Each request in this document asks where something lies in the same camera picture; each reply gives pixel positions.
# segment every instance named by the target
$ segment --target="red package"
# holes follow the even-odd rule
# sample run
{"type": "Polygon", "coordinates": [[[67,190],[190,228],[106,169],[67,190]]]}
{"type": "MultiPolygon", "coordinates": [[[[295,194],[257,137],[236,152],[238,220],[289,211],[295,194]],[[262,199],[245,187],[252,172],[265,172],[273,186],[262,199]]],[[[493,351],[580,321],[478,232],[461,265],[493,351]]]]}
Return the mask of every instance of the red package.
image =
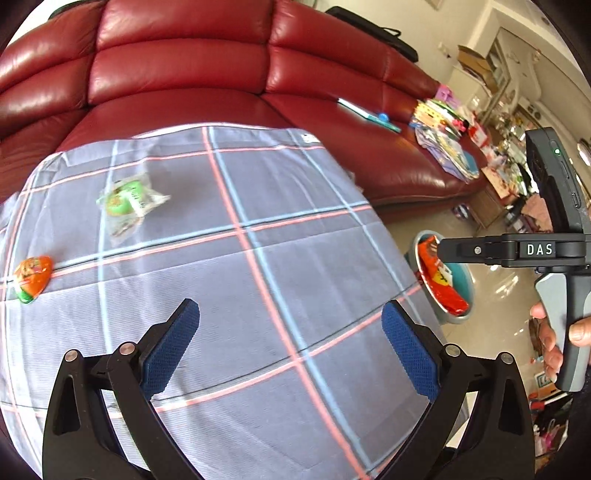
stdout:
{"type": "Polygon", "coordinates": [[[441,274],[441,260],[437,256],[437,239],[430,236],[418,245],[423,279],[436,300],[452,315],[464,315],[470,306],[441,274]]]}
{"type": "Polygon", "coordinates": [[[443,264],[437,256],[437,239],[435,235],[428,237],[418,245],[418,256],[423,260],[426,271],[429,277],[433,278],[438,272],[439,268],[443,264]]]}

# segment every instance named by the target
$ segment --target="trash bin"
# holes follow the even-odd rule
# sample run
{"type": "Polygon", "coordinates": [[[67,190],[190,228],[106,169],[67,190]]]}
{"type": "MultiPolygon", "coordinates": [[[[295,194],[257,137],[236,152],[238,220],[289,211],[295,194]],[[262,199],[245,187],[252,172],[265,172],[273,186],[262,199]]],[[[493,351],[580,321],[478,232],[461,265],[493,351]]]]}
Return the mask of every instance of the trash bin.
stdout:
{"type": "MultiPolygon", "coordinates": [[[[423,230],[419,232],[417,236],[415,236],[410,245],[410,249],[404,255],[404,258],[406,258],[406,261],[408,262],[408,265],[410,265],[412,271],[415,272],[417,276],[420,274],[420,277],[423,276],[423,272],[420,269],[421,261],[420,257],[418,256],[418,245],[422,240],[425,240],[432,235],[435,235],[435,238],[437,238],[438,241],[444,238],[443,235],[440,235],[439,233],[432,230],[423,230]]],[[[456,289],[460,296],[469,305],[467,312],[464,315],[455,316],[449,313],[446,308],[435,299],[431,288],[426,282],[423,282],[423,290],[425,291],[425,294],[427,295],[427,298],[431,303],[433,310],[435,311],[435,315],[437,316],[439,323],[442,325],[444,323],[454,323],[458,325],[460,323],[464,323],[468,318],[470,318],[470,314],[474,307],[474,283],[472,281],[472,275],[470,275],[468,267],[464,264],[448,263],[446,265],[452,271],[453,288],[456,289]]]]}

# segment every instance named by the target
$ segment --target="black bag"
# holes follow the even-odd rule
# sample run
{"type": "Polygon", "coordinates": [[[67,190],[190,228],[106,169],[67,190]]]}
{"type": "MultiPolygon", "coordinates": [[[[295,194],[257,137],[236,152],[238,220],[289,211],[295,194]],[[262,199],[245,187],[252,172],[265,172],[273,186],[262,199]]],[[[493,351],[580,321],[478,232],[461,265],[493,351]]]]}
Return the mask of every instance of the black bag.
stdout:
{"type": "Polygon", "coordinates": [[[417,51],[405,41],[400,40],[400,30],[379,27],[376,24],[371,23],[369,20],[366,20],[343,7],[331,7],[326,11],[326,13],[338,18],[339,20],[342,20],[343,22],[347,22],[349,25],[353,25],[355,28],[364,31],[373,38],[377,38],[386,45],[390,45],[411,62],[418,62],[417,51]]]}

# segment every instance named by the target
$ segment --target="snack package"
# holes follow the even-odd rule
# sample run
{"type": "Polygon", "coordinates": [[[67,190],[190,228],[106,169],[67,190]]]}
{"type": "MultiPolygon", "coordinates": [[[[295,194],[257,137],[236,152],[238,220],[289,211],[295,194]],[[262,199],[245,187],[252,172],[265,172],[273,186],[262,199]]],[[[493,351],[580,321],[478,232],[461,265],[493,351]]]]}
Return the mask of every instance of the snack package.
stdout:
{"type": "Polygon", "coordinates": [[[105,211],[106,228],[113,245],[129,238],[144,217],[170,198],[152,190],[147,174],[134,175],[115,182],[103,192],[97,203],[105,211]]]}
{"type": "Polygon", "coordinates": [[[418,256],[421,259],[425,283],[431,288],[436,300],[452,315],[464,315],[470,306],[454,290],[452,272],[437,256],[437,239],[434,235],[419,243],[418,256]]]}

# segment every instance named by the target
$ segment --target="gray checkered cloth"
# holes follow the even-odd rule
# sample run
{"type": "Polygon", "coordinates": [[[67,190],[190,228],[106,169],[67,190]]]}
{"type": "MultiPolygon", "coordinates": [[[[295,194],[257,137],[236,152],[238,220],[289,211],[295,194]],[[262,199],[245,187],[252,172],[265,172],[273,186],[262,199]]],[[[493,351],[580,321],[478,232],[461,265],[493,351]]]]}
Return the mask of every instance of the gray checkered cloth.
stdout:
{"type": "Polygon", "coordinates": [[[201,325],[152,403],[207,480],[375,477],[427,405],[382,332],[382,306],[398,298],[443,338],[366,199],[296,129],[203,125],[54,155],[0,211],[0,274],[2,414],[39,474],[64,353],[138,341],[185,297],[201,325]],[[171,199],[113,247],[96,199],[140,173],[171,199]],[[36,255],[56,270],[23,305],[11,273],[36,255]]]}

